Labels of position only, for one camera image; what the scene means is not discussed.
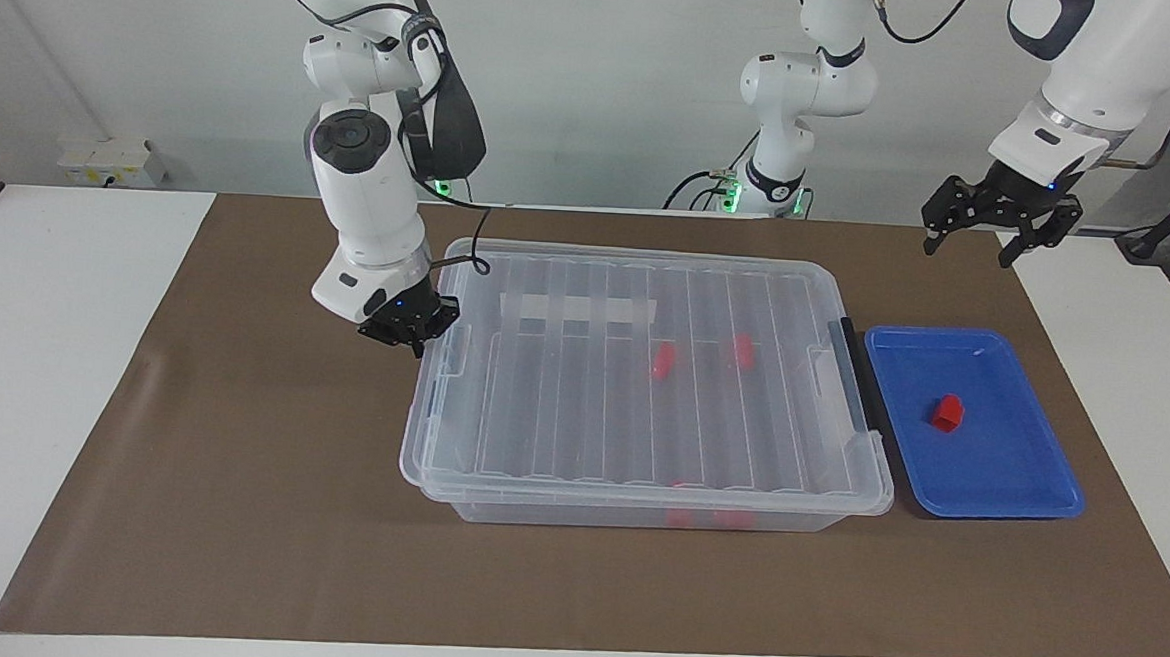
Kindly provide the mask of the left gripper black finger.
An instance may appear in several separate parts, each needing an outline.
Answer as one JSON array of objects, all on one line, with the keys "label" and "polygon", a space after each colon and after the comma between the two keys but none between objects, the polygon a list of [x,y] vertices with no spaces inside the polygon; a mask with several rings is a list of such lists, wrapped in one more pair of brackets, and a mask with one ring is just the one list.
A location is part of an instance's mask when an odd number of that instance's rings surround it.
[{"label": "left gripper black finger", "polygon": [[997,255],[999,265],[1009,269],[1023,254],[1038,250],[1041,247],[1055,248],[1078,224],[1082,214],[1083,208],[1078,196],[1067,195],[1059,199],[1052,212],[1044,217],[1042,223],[1034,224],[1033,216],[1023,210],[1019,215],[1019,222],[1016,224],[1016,237],[1006,242]]},{"label": "left gripper black finger", "polygon": [[925,228],[924,255],[935,255],[949,234],[979,223],[979,196],[978,186],[950,175],[927,198],[921,213]]}]

